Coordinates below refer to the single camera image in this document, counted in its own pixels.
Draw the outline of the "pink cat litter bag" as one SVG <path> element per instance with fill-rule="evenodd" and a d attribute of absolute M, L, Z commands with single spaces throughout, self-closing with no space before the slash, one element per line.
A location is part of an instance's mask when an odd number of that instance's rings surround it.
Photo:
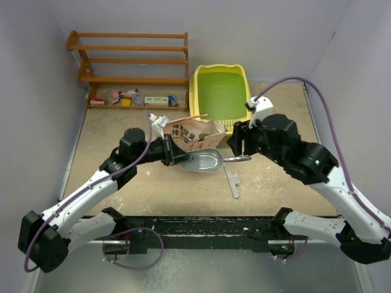
<path fill-rule="evenodd" d="M 216 148 L 227 129 L 217 120 L 202 121 L 194 117 L 172 120 L 163 129 L 184 151 Z"/>

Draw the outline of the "grey metal litter scoop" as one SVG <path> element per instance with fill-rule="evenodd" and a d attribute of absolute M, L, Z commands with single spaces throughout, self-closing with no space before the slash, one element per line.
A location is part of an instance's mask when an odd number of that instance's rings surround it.
<path fill-rule="evenodd" d="M 223 157 L 216 148 L 204 148 L 189 151 L 191 159 L 181 163 L 181 169 L 190 172 L 211 173 L 221 169 L 227 162 L 246 162 L 251 160 L 250 156 L 239 155 L 237 157 Z"/>

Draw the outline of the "white bag sealing clip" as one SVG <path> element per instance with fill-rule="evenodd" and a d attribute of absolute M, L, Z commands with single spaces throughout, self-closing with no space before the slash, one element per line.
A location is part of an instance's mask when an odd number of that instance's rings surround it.
<path fill-rule="evenodd" d="M 227 176 L 227 180 L 232 191 L 232 195 L 234 199 L 239 198 L 239 193 L 237 186 L 241 183 L 240 178 L 237 173 L 233 174 L 230 167 L 228 165 L 224 165 L 225 174 Z"/>

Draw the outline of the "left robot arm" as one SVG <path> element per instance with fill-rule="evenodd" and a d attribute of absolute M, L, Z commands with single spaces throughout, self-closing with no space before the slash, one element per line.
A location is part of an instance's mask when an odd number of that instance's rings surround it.
<path fill-rule="evenodd" d="M 24 270 L 32 272 L 29 262 L 43 272 L 51 272 L 77 248 L 109 236 L 120 239 L 126 231 L 122 215 L 106 208 L 85 219 L 86 213 L 106 197 L 119 191 L 137 174 L 137 166 L 160 161 L 165 166 L 192 160 L 169 134 L 146 139 L 139 128 L 130 128 L 119 146 L 100 165 L 93 176 L 66 199 L 41 213 L 28 212 L 21 221 L 18 248 L 25 255 Z"/>

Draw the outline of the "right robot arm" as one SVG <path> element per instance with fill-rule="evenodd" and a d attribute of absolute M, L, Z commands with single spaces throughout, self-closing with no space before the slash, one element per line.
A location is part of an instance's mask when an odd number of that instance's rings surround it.
<path fill-rule="evenodd" d="M 236 122 L 227 144 L 235 156 L 259 153 L 267 157 L 293 179 L 317 191 L 340 214 L 337 219 L 327 219 L 280 208 L 272 219 L 275 237 L 295 235 L 325 241 L 361 264 L 390 258 L 390 217 L 372 204 L 365 212 L 365 197 L 358 190 L 348 189 L 335 156 L 319 143 L 303 141 L 293 120 L 272 114 L 254 125 Z"/>

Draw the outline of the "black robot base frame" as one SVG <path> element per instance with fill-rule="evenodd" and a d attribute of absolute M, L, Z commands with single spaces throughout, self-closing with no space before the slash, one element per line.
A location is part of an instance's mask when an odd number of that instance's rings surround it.
<path fill-rule="evenodd" d="M 166 216 L 121 215 L 105 208 L 115 220 L 115 228 L 103 241 L 129 243 L 130 254 L 145 254 L 149 249 L 250 250 L 266 253 L 292 236 L 263 216 Z"/>

